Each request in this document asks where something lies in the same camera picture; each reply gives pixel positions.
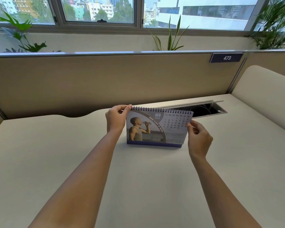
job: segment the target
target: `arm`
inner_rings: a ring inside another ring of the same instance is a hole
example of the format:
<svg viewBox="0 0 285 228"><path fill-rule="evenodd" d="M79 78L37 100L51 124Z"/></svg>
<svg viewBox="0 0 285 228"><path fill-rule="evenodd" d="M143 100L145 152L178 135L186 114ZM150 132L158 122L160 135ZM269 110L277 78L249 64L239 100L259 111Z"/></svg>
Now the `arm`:
<svg viewBox="0 0 285 228"><path fill-rule="evenodd" d="M137 134L137 133L138 133L138 131L136 129L134 129L133 127L130 128L129 137L130 137L131 141L134 141L135 134Z"/></svg>
<svg viewBox="0 0 285 228"><path fill-rule="evenodd" d="M151 133L150 128L149 128L149 122L145 122L146 123L146 129L141 129L142 133Z"/></svg>
<svg viewBox="0 0 285 228"><path fill-rule="evenodd" d="M106 113L107 134L47 201L29 228L95 226L113 151L131 107L119 105Z"/></svg>
<svg viewBox="0 0 285 228"><path fill-rule="evenodd" d="M206 161L213 138L198 122L187 124L188 147L216 228L261 228Z"/></svg>

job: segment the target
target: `window glass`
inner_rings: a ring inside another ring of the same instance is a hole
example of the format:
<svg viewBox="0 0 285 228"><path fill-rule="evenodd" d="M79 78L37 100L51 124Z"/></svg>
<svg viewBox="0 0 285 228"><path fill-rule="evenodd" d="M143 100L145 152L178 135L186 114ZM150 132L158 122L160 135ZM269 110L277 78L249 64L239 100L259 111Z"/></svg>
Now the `window glass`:
<svg viewBox="0 0 285 228"><path fill-rule="evenodd" d="M134 23L133 0L61 0L67 21Z"/></svg>
<svg viewBox="0 0 285 228"><path fill-rule="evenodd" d="M54 24L48 0L0 0L0 17L7 18L4 12L20 23Z"/></svg>
<svg viewBox="0 0 285 228"><path fill-rule="evenodd" d="M244 30L258 0L145 0L144 27Z"/></svg>

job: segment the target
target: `hand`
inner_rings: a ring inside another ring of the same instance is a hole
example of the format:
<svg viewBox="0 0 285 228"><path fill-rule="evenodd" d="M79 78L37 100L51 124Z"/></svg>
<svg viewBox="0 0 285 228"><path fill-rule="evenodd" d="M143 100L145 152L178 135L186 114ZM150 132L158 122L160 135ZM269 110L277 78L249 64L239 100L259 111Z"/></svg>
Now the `hand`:
<svg viewBox="0 0 285 228"><path fill-rule="evenodd" d="M107 118L107 132L117 131L122 132L125 126L125 120L132 105L116 105L105 113Z"/></svg>
<svg viewBox="0 0 285 228"><path fill-rule="evenodd" d="M187 123L188 129L188 148L189 155L192 162L195 159L206 159L206 154L213 141L213 137L205 129L205 127L199 123L191 120L191 123Z"/></svg>

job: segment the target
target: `calendar base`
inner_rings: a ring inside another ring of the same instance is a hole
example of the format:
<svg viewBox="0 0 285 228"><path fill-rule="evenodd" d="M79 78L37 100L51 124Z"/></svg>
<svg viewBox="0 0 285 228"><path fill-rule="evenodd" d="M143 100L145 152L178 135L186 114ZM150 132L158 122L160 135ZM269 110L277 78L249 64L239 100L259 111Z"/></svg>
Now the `calendar base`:
<svg viewBox="0 0 285 228"><path fill-rule="evenodd" d="M144 142L144 141L130 141L127 140L127 144L130 145L145 145L145 146L167 146L167 147L181 147L182 144L161 143L161 142Z"/></svg>

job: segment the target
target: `partition top rail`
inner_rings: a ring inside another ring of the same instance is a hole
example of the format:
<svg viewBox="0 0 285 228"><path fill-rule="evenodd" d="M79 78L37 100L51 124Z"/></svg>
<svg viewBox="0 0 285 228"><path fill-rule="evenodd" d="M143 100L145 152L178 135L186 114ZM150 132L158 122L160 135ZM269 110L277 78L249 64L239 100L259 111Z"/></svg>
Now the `partition top rail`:
<svg viewBox="0 0 285 228"><path fill-rule="evenodd" d="M183 50L183 51L106 51L106 52L53 52L53 53L0 53L0 57L76 57L109 55L155 55L155 54L199 54L199 53L272 53L285 52L285 49L266 50Z"/></svg>

